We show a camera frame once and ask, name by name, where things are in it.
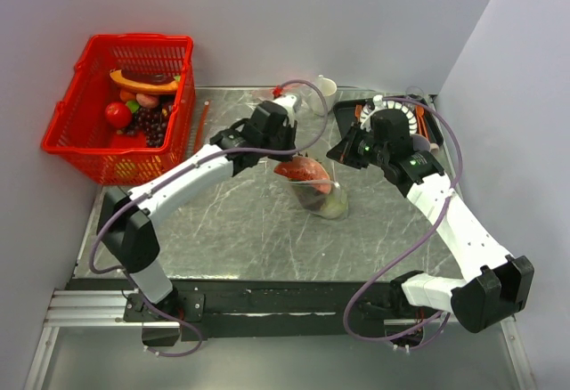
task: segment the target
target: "gray marble tabletop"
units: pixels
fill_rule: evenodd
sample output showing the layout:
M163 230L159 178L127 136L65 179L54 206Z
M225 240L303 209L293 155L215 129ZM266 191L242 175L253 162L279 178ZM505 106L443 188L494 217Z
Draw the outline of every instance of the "gray marble tabletop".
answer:
M338 100L371 97L373 92L347 89ZM258 103L252 89L197 89L196 110L187 155L205 100L211 101L206 138L239 118L249 116ZM322 118L303 110L297 146L305 144L322 124ZM340 140L334 117L329 115L325 135L312 151L324 153ZM450 169L444 151L436 154ZM409 248L429 228L426 218L388 183L377 167L355 170L326 163L346 188L348 215L330 221L310 215L273 173L271 160L247 169L231 181L203 192L180 207L156 229L160 262L171 278L247 280L367 280L382 265ZM102 194L94 204L85 248L75 270L76 278L98 277L89 272L88 251L94 240ZM100 267L115 264L100 248ZM390 280L410 270L457 278L460 270L436 235L419 251L388 272ZM102 276L119 278L120 275Z

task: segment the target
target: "red apple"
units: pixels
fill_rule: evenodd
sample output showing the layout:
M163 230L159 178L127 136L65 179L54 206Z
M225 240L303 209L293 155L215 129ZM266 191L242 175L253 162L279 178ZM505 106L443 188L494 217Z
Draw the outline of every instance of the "red apple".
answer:
M105 118L116 129L127 127L133 118L133 113L123 102L111 102L105 109Z

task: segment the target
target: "black tray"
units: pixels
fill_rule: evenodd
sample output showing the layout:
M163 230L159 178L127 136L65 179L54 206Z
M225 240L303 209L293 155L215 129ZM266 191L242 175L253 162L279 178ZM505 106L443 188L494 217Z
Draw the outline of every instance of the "black tray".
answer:
M332 111L335 114L335 119L337 120L338 130L340 131L340 136L345 137L348 133L348 129L350 129L350 125L356 121L356 115L354 114L357 105L362 105L366 102L371 102L372 98L364 98L364 99L355 99L351 101L341 101L334 104L332 107ZM444 136L442 135L439 127L436 124L436 120L434 116L431 115L430 112L424 113L424 119L426 120L426 128L427 134L429 137L429 141L432 143L436 143L440 147L444 144Z

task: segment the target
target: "gray wall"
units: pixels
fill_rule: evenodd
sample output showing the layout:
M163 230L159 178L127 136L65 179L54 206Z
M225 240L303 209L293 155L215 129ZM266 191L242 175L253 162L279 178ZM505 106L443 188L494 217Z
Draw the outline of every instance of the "gray wall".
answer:
M39 149L86 40L69 0L0 3L0 387L12 390L71 275L94 184Z
M439 92L489 0L72 0L91 32L196 40L200 85L341 85Z
M536 274L518 315L540 389L570 382L570 0L491 0L442 89L466 157L461 188Z

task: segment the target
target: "red basket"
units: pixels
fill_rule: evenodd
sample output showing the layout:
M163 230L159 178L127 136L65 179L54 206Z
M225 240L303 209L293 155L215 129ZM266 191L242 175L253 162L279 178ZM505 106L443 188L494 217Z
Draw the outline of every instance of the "red basket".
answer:
M124 34L92 37L75 66L63 101L55 107L42 149L65 158L98 183L138 185L183 160L196 93L190 37ZM105 120L105 107L118 100L109 73L130 69L141 74L181 76L175 105L160 148L147 148L143 134L117 134Z

